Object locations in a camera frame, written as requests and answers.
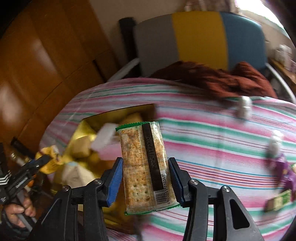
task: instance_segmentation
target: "snack bag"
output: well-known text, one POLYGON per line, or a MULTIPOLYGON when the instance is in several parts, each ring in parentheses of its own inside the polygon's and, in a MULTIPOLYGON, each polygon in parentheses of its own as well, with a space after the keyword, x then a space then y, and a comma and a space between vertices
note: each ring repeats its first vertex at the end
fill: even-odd
POLYGON ((280 210, 291 201, 291 195, 292 195, 292 191, 289 189, 280 193, 276 197, 268 200, 265 210, 266 211, 280 210))
POLYGON ((178 206, 158 121, 116 128, 123 157, 128 214, 146 214, 178 206))

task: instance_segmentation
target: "gold box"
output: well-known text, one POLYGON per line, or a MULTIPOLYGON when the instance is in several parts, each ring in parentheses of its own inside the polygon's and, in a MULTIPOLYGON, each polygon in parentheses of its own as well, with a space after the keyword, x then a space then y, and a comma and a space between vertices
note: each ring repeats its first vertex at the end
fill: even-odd
MULTIPOLYGON (((155 121, 155 105, 154 104, 145 104, 139 106, 133 106, 128 108, 122 108, 118 110, 112 110, 104 112, 98 115, 93 115, 87 118, 84 118, 78 125, 74 134, 72 135, 68 146, 66 147, 63 160, 66 163, 71 161, 77 161, 79 165, 90 170, 95 178, 100 178, 105 170, 111 169, 114 161, 102 161, 100 160, 97 164, 92 165, 91 161, 88 161, 88 158, 77 159, 75 160, 71 154, 71 147, 76 139, 83 136, 90 136, 91 140, 96 138, 96 134, 99 129, 105 123, 120 123, 125 117, 133 113, 140 113, 143 121, 155 121)), ((62 172, 64 166, 61 166, 55 173, 54 176, 54 191, 58 191, 65 183, 62 180, 62 172)), ((103 207, 104 219, 106 227, 123 232, 128 234, 134 234, 134 216, 126 215, 126 205, 125 205, 125 196, 124 196, 124 187, 123 181, 118 190, 116 201, 111 205, 111 207, 103 207)))

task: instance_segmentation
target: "human hand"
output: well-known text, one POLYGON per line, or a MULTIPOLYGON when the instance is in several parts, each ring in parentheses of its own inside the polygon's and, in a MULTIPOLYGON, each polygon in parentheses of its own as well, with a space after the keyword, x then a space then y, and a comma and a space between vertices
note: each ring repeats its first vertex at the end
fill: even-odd
POLYGON ((6 212, 8 220, 11 223, 13 223, 21 228, 25 228, 26 226, 17 217, 16 214, 25 212, 25 215, 27 215, 29 217, 35 217, 35 215, 36 215, 36 209, 33 207, 32 201, 28 197, 28 194, 26 192, 24 192, 24 195, 25 195, 25 199, 23 202, 24 208, 22 206, 14 204, 14 203, 11 203, 11 204, 4 207, 4 210, 6 212))

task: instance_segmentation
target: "striped tablecloth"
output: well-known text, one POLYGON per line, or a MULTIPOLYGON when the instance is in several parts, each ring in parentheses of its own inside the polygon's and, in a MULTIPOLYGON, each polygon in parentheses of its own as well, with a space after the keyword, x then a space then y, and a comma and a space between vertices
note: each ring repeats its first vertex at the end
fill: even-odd
MULTIPOLYGON (((79 121, 129 106, 155 103, 168 157, 207 186, 229 185, 250 212, 265 240, 279 240, 296 214, 296 202, 264 213, 267 199, 280 193, 267 159, 273 130, 284 134, 282 151, 296 162, 296 105, 272 98, 252 97, 252 115, 236 118, 236 99, 208 101, 187 85, 150 78, 124 79, 98 85, 74 97, 48 126, 40 147, 57 145, 64 151, 79 121)), ((144 240, 182 240, 187 208, 150 215, 142 228, 144 240)), ((110 240, 136 240, 108 231, 110 240)), ((208 239, 213 237, 213 208, 209 207, 208 239)))

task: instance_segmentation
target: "black label strip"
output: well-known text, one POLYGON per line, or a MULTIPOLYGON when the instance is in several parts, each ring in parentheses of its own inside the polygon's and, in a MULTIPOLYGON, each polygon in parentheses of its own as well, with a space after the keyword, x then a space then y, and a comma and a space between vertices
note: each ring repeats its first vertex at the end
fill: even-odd
POLYGON ((153 191, 159 191, 163 189, 163 182, 161 179, 158 159, 156 156, 156 150, 154 146, 154 141, 152 137, 152 131, 150 123, 142 125, 145 149, 148 158, 149 171, 151 175, 153 191))

